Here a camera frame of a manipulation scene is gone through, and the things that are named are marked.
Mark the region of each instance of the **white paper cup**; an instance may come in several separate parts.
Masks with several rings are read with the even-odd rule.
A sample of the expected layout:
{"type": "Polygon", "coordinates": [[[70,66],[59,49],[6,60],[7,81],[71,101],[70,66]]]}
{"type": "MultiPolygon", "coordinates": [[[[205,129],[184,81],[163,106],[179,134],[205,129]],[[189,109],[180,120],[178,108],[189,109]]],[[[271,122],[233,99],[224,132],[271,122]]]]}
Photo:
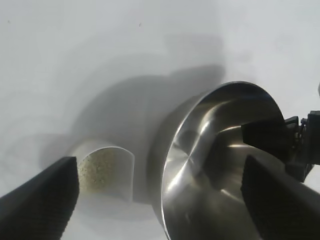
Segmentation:
{"type": "Polygon", "coordinates": [[[75,146],[69,156],[79,164],[97,151],[112,150],[110,183],[93,192],[80,192],[76,208],[92,217],[107,217],[121,212],[133,200],[135,156],[128,150],[100,139],[89,139],[75,146]]]}

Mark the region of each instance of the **white table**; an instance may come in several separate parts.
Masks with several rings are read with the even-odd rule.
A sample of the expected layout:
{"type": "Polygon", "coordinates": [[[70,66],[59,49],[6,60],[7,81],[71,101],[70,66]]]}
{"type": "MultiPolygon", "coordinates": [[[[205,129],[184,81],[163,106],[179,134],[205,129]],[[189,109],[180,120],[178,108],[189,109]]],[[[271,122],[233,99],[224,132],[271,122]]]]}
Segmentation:
{"type": "MultiPolygon", "coordinates": [[[[306,117],[320,110],[319,43],[318,0],[1,0],[0,195],[104,138],[135,154],[136,202],[117,217],[76,210],[63,239],[165,240],[145,204],[163,118],[229,81],[306,117]]],[[[317,190],[319,174],[307,179],[317,190]]]]}

